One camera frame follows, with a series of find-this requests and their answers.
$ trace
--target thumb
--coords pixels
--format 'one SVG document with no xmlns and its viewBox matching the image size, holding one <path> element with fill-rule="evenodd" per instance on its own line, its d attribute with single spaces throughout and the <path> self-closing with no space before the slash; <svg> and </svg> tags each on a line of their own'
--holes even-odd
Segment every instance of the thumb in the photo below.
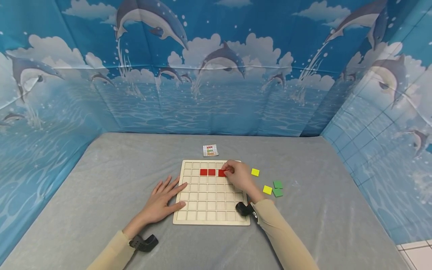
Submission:
<svg viewBox="0 0 432 270">
<path fill-rule="evenodd" d="M 168 214 L 171 214 L 171 213 L 174 213 L 175 211 L 179 211 L 179 210 L 180 210 L 181 208 L 183 208 L 185 205 L 186 205 L 185 202 L 178 202 L 178 203 L 176 203 L 176 204 L 173 204 L 173 205 L 167 206 L 166 209 L 167 209 Z"/>
<path fill-rule="evenodd" d="M 230 177 L 232 175 L 232 172 L 230 172 L 230 171 L 224 171 L 224 173 L 227 177 Z"/>
</svg>

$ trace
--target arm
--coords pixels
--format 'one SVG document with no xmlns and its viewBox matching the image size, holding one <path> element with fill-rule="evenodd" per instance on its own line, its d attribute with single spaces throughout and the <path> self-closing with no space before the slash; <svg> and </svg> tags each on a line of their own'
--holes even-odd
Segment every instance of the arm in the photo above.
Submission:
<svg viewBox="0 0 432 270">
<path fill-rule="evenodd" d="M 318 270 L 314 259 L 271 200 L 265 198 L 252 180 L 249 167 L 233 160 L 227 161 L 222 170 L 237 188 L 246 191 L 272 247 L 286 270 Z"/>
<path fill-rule="evenodd" d="M 183 183 L 174 188 L 179 180 L 180 176 L 170 183 L 171 176 L 168 176 L 164 182 L 160 181 L 153 189 L 144 208 L 122 231 L 117 232 L 87 270 L 124 269 L 135 252 L 135 249 L 129 245 L 130 240 L 139 234 L 146 225 L 159 222 L 186 205 L 185 202 L 178 202 L 168 206 L 168 201 L 187 186 L 187 183 Z"/>
</svg>

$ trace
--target yellow square tile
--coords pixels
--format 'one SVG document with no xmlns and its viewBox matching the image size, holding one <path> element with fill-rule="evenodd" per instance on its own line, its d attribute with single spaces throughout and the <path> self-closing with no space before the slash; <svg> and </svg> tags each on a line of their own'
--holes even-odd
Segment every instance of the yellow square tile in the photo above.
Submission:
<svg viewBox="0 0 432 270">
<path fill-rule="evenodd" d="M 263 192 L 266 193 L 266 194 L 269 194 L 269 195 L 271 195 L 271 191 L 272 190 L 273 189 L 271 187 L 269 187 L 269 186 L 264 186 L 264 188 L 263 188 Z"/>
<path fill-rule="evenodd" d="M 251 174 L 254 175 L 254 176 L 256 176 L 256 177 L 258 177 L 260 175 L 260 170 L 252 168 Z"/>
</svg>

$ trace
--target printed fabric wall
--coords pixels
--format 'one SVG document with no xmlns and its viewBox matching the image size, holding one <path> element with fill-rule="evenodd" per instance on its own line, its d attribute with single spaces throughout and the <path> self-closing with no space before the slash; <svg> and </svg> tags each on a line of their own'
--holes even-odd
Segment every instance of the printed fabric wall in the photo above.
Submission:
<svg viewBox="0 0 432 270">
<path fill-rule="evenodd" d="M 416 3 L 2 1 L 0 263 L 104 132 L 319 135 Z"/>
<path fill-rule="evenodd" d="M 396 244 L 432 238 L 431 5 L 351 59 L 365 76 L 323 132 Z"/>
</svg>

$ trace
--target gray tablecloth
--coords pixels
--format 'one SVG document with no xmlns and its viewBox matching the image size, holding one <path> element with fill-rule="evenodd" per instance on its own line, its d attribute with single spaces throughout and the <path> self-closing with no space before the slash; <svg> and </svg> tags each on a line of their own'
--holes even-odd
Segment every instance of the gray tablecloth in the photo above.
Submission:
<svg viewBox="0 0 432 270">
<path fill-rule="evenodd" d="M 322 137 L 234 137 L 108 133 L 95 140 L 1 270 L 85 269 L 144 206 L 158 180 L 202 145 L 260 170 L 259 186 L 284 184 L 277 208 L 321 270 L 407 269 L 393 242 Z M 149 226 L 159 245 L 127 269 L 279 269 L 269 242 L 250 226 Z"/>
</svg>

